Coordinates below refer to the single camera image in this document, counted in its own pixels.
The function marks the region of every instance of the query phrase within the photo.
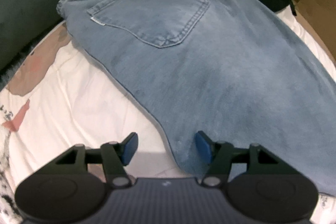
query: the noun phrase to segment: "light blue jeans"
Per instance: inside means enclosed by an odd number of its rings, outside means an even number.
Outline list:
[[[194,143],[203,130],[260,143],[336,194],[335,82],[257,0],[60,0],[58,12],[161,124],[185,171],[207,170]]]

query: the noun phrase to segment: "black round disc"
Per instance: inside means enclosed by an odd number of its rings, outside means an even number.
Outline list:
[[[228,184],[227,194],[241,213],[269,223],[310,217],[318,201],[315,185],[302,175],[242,174]]]
[[[23,217],[42,223],[70,223],[95,212],[105,198],[105,186],[91,174],[33,174],[16,189]]]

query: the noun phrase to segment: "white bed sheet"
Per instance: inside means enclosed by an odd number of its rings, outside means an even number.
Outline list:
[[[306,43],[336,81],[334,64],[296,21],[290,8],[278,16]],[[0,92],[0,102],[14,114],[28,99],[29,110],[9,144],[11,168],[7,178],[13,190],[74,144],[98,148],[106,142],[120,142],[131,132],[138,133],[139,148],[126,167],[128,173],[135,177],[188,176],[177,167],[160,126],[99,64],[75,49],[71,42],[58,51],[54,64],[32,92],[23,97],[12,95],[6,89]],[[320,224],[336,221],[335,200],[329,198],[325,202],[325,197],[320,198],[321,205],[317,206],[312,220]]]

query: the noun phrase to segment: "screw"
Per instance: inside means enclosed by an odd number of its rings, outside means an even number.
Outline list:
[[[112,183],[117,187],[123,187],[129,184],[129,180],[126,177],[117,177],[113,179]]]
[[[163,182],[162,185],[167,187],[167,186],[171,185],[171,182],[169,180],[167,180],[167,181]]]
[[[217,177],[207,177],[203,180],[203,183],[207,186],[215,187],[221,183],[221,180]]]

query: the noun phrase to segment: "back pocket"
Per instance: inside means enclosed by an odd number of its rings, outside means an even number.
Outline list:
[[[87,12],[158,48],[180,44],[203,16],[207,0],[103,0]]]

